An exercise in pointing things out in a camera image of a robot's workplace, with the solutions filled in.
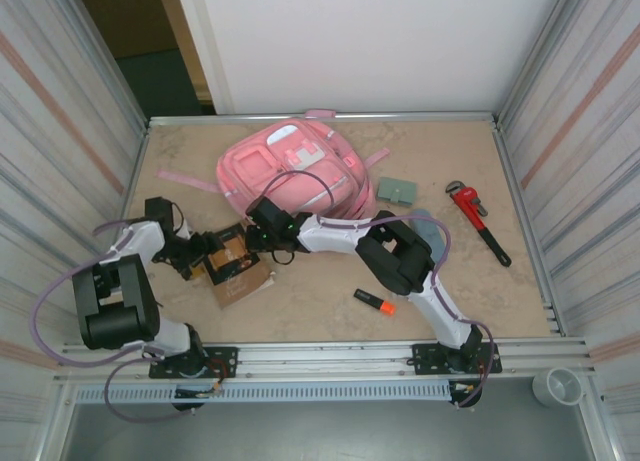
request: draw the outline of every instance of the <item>white cup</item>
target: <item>white cup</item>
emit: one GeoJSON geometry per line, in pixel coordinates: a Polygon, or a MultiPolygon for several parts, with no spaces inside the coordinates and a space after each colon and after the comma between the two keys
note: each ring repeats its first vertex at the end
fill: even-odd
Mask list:
{"type": "Polygon", "coordinates": [[[549,408],[575,406],[582,393],[578,376],[566,368],[548,369],[533,378],[533,394],[549,408]]]}

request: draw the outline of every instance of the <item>wrench handle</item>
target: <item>wrench handle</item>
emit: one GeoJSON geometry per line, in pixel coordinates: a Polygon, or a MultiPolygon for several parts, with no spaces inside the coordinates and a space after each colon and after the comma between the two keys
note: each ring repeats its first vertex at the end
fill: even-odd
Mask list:
{"type": "Polygon", "coordinates": [[[487,246],[489,246],[491,251],[493,251],[493,254],[496,255],[496,258],[498,258],[498,261],[500,261],[501,265],[503,265],[505,268],[511,266],[511,258],[509,257],[509,255],[507,255],[507,253],[504,252],[504,249],[500,247],[500,245],[496,241],[496,238],[494,238],[493,234],[491,234],[491,231],[489,231],[489,228],[479,229],[478,234],[480,234],[480,237],[484,239],[484,242],[487,243],[487,246]]]}

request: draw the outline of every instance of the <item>red pipe wrench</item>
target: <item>red pipe wrench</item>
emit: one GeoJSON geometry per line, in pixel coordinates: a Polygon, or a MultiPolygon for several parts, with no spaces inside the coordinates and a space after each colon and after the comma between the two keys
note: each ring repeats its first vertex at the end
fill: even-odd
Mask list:
{"type": "Polygon", "coordinates": [[[445,192],[451,196],[453,202],[462,210],[462,212],[469,218],[473,227],[478,230],[480,237],[484,239],[487,246],[496,255],[500,264],[504,267],[511,266],[511,258],[500,247],[496,239],[489,231],[480,216],[486,216],[489,214],[487,210],[480,204],[480,198],[478,198],[478,192],[464,185],[462,181],[452,181],[447,185],[445,192]]]}

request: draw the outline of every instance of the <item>ventilation grille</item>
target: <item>ventilation grille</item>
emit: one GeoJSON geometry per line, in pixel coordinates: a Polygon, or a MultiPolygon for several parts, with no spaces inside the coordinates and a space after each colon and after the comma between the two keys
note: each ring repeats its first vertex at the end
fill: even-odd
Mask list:
{"type": "MultiPolygon", "coordinates": [[[[118,404],[193,403],[193,399],[175,399],[172,385],[115,385],[109,399],[118,404]]],[[[181,389],[205,391],[208,386],[182,385],[181,389]]],[[[229,383],[215,396],[199,398],[204,403],[250,403],[283,401],[365,401],[365,400],[437,400],[449,401],[446,380],[307,382],[307,383],[229,383]]],[[[77,404],[102,404],[103,386],[85,386],[78,391],[77,404]]]]}

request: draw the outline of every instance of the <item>pink strap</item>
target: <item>pink strap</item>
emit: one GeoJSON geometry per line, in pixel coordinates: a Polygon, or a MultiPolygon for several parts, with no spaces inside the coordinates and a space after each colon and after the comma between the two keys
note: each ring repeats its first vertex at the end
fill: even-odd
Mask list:
{"type": "Polygon", "coordinates": [[[335,118],[336,112],[330,109],[310,109],[304,113],[305,118],[335,118]]]}
{"type": "Polygon", "coordinates": [[[371,166],[376,164],[381,159],[386,158],[390,154],[391,150],[389,148],[382,148],[380,151],[378,151],[377,153],[373,153],[371,156],[364,160],[364,167],[369,169],[371,166]]]}
{"type": "Polygon", "coordinates": [[[209,191],[210,193],[222,192],[222,190],[220,189],[220,186],[218,186],[216,183],[207,183],[206,181],[201,181],[199,179],[192,178],[191,176],[172,173],[170,171],[165,171],[164,169],[159,169],[156,172],[156,177],[162,178],[162,179],[168,179],[169,181],[185,184],[187,186],[193,186],[194,188],[198,188],[203,191],[209,191]]]}

